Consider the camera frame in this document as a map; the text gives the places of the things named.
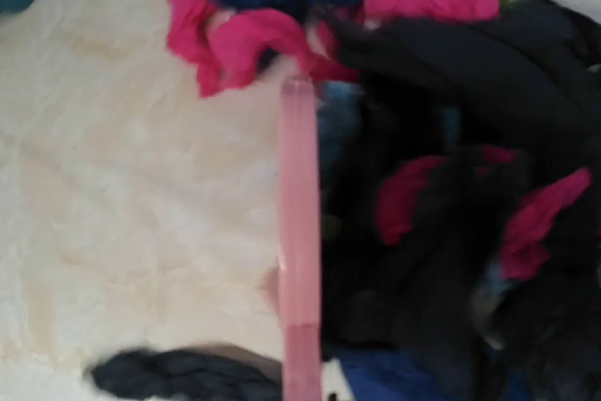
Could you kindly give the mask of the pink plastic hand brush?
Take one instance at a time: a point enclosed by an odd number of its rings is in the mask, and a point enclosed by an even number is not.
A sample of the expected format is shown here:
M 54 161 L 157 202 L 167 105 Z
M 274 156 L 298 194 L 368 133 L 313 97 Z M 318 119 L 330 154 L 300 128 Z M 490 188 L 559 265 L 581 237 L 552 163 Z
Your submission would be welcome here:
M 278 302 L 284 335 L 283 399 L 320 401 L 320 193 L 312 83 L 291 77 L 279 103 Z

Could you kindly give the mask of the pink scrap near bin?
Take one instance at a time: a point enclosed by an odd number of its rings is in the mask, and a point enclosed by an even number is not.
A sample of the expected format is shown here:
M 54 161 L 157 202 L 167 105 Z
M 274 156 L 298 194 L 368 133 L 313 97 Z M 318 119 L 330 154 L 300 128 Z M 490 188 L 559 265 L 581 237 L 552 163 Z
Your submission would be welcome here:
M 292 16 L 260 8 L 232 12 L 212 0 L 168 0 L 171 10 L 166 46 L 196 67 L 200 95 L 251 85 L 266 51 L 293 58 L 313 81 L 356 79 L 357 72 L 315 52 L 305 29 Z

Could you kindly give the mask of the black and blue scrap pile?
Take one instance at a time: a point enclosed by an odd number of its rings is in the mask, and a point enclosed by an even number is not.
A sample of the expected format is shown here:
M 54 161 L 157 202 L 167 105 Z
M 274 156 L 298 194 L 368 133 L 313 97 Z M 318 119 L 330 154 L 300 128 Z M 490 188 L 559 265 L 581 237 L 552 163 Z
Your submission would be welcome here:
M 329 154 L 321 358 L 430 400 L 600 396 L 600 25 L 552 0 L 492 20 L 328 11 L 360 74 Z

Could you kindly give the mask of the black scrap front left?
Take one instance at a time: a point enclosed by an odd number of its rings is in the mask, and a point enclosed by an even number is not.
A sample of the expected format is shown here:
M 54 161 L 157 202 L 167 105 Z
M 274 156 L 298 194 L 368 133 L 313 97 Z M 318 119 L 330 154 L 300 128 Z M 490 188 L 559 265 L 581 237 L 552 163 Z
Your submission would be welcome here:
M 226 344 L 159 351 L 135 347 L 91 363 L 85 379 L 125 400 L 281 400 L 282 364 Z

